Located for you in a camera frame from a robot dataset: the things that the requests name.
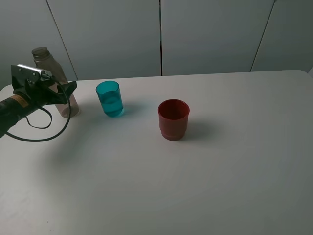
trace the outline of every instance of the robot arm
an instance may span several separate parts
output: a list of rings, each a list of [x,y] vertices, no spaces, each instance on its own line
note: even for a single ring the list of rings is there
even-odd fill
[[[25,65],[11,65],[11,74],[14,95],[0,102],[0,138],[40,107],[67,104],[77,88],[75,81],[61,85],[49,71]],[[58,83],[58,92],[49,88],[55,83]]]

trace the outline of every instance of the black wire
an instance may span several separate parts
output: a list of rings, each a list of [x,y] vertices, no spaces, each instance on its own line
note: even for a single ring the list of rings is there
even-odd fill
[[[50,123],[49,123],[49,125],[48,125],[48,126],[45,126],[45,127],[33,126],[32,124],[30,124],[30,121],[29,121],[28,117],[25,116],[28,125],[30,125],[31,127],[37,128],[37,129],[47,129],[47,128],[49,128],[49,127],[51,126],[51,124],[52,124],[52,115],[51,115],[51,113],[50,113],[47,109],[44,109],[43,107],[40,107],[39,105],[37,105],[37,108],[40,109],[40,110],[42,110],[42,111],[44,111],[46,114],[49,115],[49,117],[50,117]]]
[[[56,135],[54,135],[52,137],[49,137],[49,138],[46,138],[46,139],[38,139],[38,140],[25,139],[25,138],[21,138],[21,137],[12,135],[11,133],[5,132],[8,136],[10,136],[10,137],[12,137],[12,138],[14,138],[16,140],[25,141],[25,142],[45,142],[45,141],[50,141],[50,140],[52,140],[54,138],[57,138],[59,135],[61,135],[65,131],[65,129],[66,129],[68,123],[69,123],[70,115],[71,115],[70,101],[69,101],[69,97],[67,96],[67,94],[66,94],[64,88],[62,87],[62,85],[57,80],[54,80],[54,81],[60,86],[62,92],[64,93],[65,98],[66,98],[67,103],[68,103],[68,108],[69,108],[68,118],[67,118],[67,121],[66,121],[64,127],[62,128],[62,130],[58,134],[56,134]]]

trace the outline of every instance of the white table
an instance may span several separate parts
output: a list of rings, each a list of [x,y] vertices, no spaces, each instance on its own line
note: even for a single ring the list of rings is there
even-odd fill
[[[81,114],[57,139],[0,139],[1,235],[313,234],[313,79],[297,70],[116,79],[126,112],[107,117],[101,81],[79,81]],[[9,97],[11,87],[0,92]],[[157,107],[190,106],[182,141]],[[42,138],[25,120],[10,129]],[[48,116],[37,111],[34,124]]]

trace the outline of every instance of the red plastic cup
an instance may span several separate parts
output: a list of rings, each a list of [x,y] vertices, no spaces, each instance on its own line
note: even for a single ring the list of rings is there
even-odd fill
[[[169,99],[158,107],[161,133],[169,141],[179,141],[187,130],[189,106],[179,99]]]

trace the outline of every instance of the clear plastic bottle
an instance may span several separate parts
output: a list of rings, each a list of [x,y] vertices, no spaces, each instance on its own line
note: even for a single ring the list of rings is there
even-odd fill
[[[50,71],[61,84],[68,83],[61,65],[53,58],[46,47],[33,49],[31,53],[33,54],[34,61],[38,68]],[[57,84],[51,86],[50,89],[57,92]],[[71,117],[74,117],[79,114],[80,109],[73,94],[70,96],[69,100],[71,106]],[[62,117],[68,117],[68,104],[56,104],[55,106]]]

